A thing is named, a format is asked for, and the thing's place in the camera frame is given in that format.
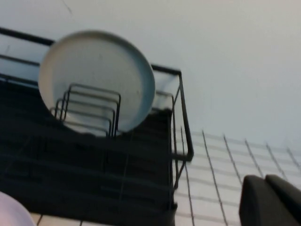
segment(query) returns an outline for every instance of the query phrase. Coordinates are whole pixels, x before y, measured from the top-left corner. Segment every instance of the plate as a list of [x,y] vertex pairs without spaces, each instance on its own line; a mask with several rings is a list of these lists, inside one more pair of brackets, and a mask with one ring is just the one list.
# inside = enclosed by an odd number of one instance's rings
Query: plate
[[0,192],[0,225],[35,226],[30,213],[17,200]]
[[146,118],[155,80],[149,62],[131,43],[114,34],[83,31],[59,40],[47,52],[39,90],[46,107],[65,126],[106,136],[113,134],[117,118],[123,132]]

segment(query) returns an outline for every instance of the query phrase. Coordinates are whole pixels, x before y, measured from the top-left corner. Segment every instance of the black dish rack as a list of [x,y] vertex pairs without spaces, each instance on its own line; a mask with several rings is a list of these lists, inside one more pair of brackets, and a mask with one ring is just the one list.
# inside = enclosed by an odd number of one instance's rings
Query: black dish rack
[[[0,34],[45,46],[54,43],[4,28]],[[0,59],[39,66],[11,56]],[[192,160],[193,147],[181,72],[152,68],[178,76],[175,96],[156,92],[170,98],[172,107],[153,108],[141,125],[116,136],[122,104],[117,93],[116,108],[108,109],[112,118],[106,119],[111,126],[104,130],[105,138],[79,134],[62,124],[72,87],[50,109],[55,119],[35,81],[0,73],[0,191],[41,214],[123,226],[172,225],[177,209],[173,194],[186,162]],[[179,96],[186,153],[176,146],[174,106]]]

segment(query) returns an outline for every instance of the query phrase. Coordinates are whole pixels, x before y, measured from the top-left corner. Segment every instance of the dish rack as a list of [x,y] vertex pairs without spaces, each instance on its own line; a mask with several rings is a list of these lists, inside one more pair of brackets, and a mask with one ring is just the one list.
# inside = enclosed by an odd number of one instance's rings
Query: dish rack
[[[0,34],[44,46],[54,43],[5,28],[0,28]],[[39,66],[11,56],[0,55],[0,59]],[[156,95],[169,98],[172,107],[153,108],[130,132],[118,130],[120,94],[98,88],[115,95],[109,101],[116,108],[76,103],[112,113],[111,118],[103,118],[109,129],[96,128],[106,137],[79,134],[63,125],[73,101],[70,95],[81,84],[72,84],[57,105],[47,109],[37,82],[0,73],[0,191],[41,214],[123,226],[173,225],[177,209],[173,194],[194,152],[181,71],[151,66],[153,71],[177,76],[179,87],[175,96],[158,90]],[[179,98],[186,152],[177,150],[174,109]]]

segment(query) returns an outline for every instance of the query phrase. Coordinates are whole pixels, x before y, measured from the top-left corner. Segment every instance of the black object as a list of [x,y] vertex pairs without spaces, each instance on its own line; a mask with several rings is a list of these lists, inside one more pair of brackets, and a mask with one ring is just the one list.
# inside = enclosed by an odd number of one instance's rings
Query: black object
[[246,176],[239,216],[242,226],[300,226],[301,192],[274,175]]
[[[0,34],[41,45],[53,43],[3,28]],[[11,56],[0,58],[39,65]],[[153,109],[140,126],[116,136],[122,104],[117,101],[106,138],[66,128],[61,123],[63,114],[56,120],[44,106],[36,82],[0,74],[0,191],[29,211],[42,214],[113,225],[172,225],[177,208],[174,190],[183,167],[192,160],[193,148],[181,72],[157,65],[152,68],[179,77],[175,97],[156,92],[169,97],[172,108]],[[179,94],[187,153],[176,148],[174,105]],[[68,91],[59,101],[65,105],[50,110],[66,110]]]

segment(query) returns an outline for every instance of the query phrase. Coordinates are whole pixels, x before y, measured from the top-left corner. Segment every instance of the white wall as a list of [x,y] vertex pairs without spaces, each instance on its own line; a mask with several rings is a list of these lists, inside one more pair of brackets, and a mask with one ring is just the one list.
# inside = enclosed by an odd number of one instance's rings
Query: white wall
[[[0,26],[52,39],[119,34],[150,62],[182,70],[192,131],[298,149],[300,12],[299,0],[0,0]],[[9,43],[0,37],[2,53]],[[41,61],[46,50],[16,51]]]

